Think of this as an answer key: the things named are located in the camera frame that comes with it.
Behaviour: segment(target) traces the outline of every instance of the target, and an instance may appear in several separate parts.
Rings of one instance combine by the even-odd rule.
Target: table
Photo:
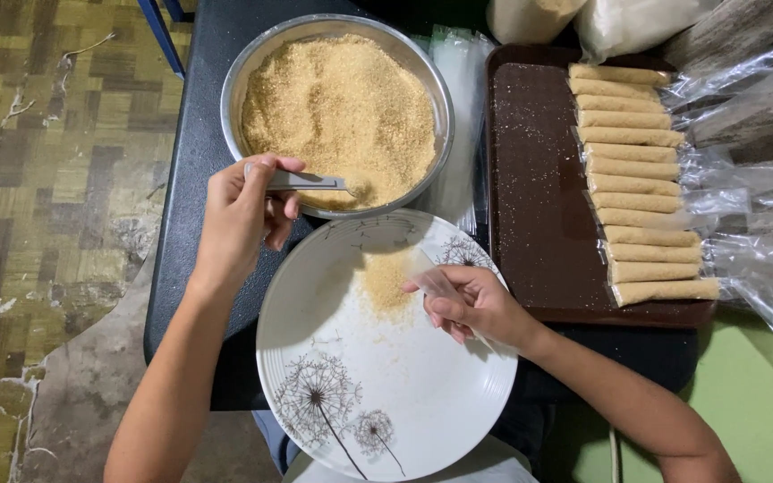
[[[478,7],[484,5],[484,0],[465,1],[472,4],[467,14],[477,18],[477,23],[460,23],[461,20],[454,14],[454,6],[450,14],[452,17],[443,21],[455,22],[453,25],[456,27],[478,27],[481,15]],[[370,6],[376,3],[375,0],[364,2]],[[374,9],[382,15],[398,11],[399,16],[391,17],[397,20],[393,22],[393,27],[402,28],[402,23],[407,20],[400,18],[407,17],[406,12],[390,8]],[[437,8],[429,10],[434,12],[432,15],[440,11]],[[220,93],[226,73],[238,53],[264,30],[290,18],[315,13],[383,20],[349,0],[212,0],[199,4],[145,324],[144,352],[148,363],[183,297],[196,258],[208,178],[235,161],[225,144],[220,126]],[[422,33],[427,29],[430,32],[429,20],[420,16],[411,20],[412,31]],[[267,408],[254,357],[261,301],[273,273],[285,256],[323,223],[322,220],[304,217],[294,224],[283,252],[262,251],[256,271],[246,280],[234,301],[214,376],[211,410]],[[697,365],[697,335],[694,330],[574,324],[553,327],[560,334],[672,391],[678,392],[684,387]],[[521,360],[518,366],[512,397],[540,403],[579,401],[563,384],[525,360]]]

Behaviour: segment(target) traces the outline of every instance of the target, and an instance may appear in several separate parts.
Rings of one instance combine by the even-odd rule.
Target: patterned floor
[[[171,27],[183,56],[190,28]],[[19,480],[44,357],[149,250],[182,85],[136,0],[0,0],[0,482]]]

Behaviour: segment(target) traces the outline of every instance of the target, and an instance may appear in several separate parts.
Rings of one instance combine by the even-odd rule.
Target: brown tray
[[[571,133],[566,80],[581,52],[506,45],[487,62],[488,226],[491,257],[518,302],[544,322],[693,327],[711,301],[611,305],[598,231],[583,196],[586,179]],[[608,65],[671,71],[644,56]]]

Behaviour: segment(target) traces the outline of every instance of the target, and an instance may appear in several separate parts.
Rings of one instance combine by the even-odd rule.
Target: blue chair leg
[[[163,2],[166,4],[166,11],[168,11],[169,17],[172,17],[172,21],[190,22],[196,17],[196,14],[192,12],[185,12],[184,9],[180,7],[180,2],[178,0],[163,0]]]
[[[183,79],[185,74],[184,65],[180,62],[178,51],[174,48],[172,36],[169,35],[169,31],[166,28],[166,22],[163,21],[163,17],[160,15],[160,6],[157,5],[156,0],[138,1],[139,6],[142,7],[142,13],[145,14],[145,18],[148,20],[151,31],[154,32],[154,36],[157,38],[160,48],[163,49],[166,60],[172,67],[172,71]]]

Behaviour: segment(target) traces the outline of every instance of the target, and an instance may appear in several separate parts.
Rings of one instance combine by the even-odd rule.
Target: stainless steel bowl
[[[220,116],[222,119],[222,134],[226,138],[234,159],[240,160],[253,154],[252,149],[243,136],[242,109],[243,100],[246,98],[246,86],[249,75],[258,69],[273,51],[285,42],[307,40],[319,37],[338,37],[345,34],[357,34],[370,38],[378,44],[387,54],[396,60],[409,72],[413,72],[419,78],[429,93],[431,106],[434,109],[435,118],[435,156],[431,160],[429,170],[422,181],[414,186],[413,190],[392,203],[356,210],[353,212],[339,212],[321,210],[312,206],[303,205],[302,210],[307,215],[328,219],[352,219],[368,218],[370,216],[383,215],[401,208],[411,200],[424,192],[435,176],[441,171],[452,147],[454,134],[454,114],[452,100],[446,83],[440,72],[437,71],[429,56],[419,48],[413,40],[407,38],[398,30],[387,27],[378,22],[362,17],[339,16],[333,14],[318,14],[306,17],[297,17],[285,21],[252,40],[248,46],[237,56],[231,65],[225,83],[222,84],[222,97],[220,100]]]

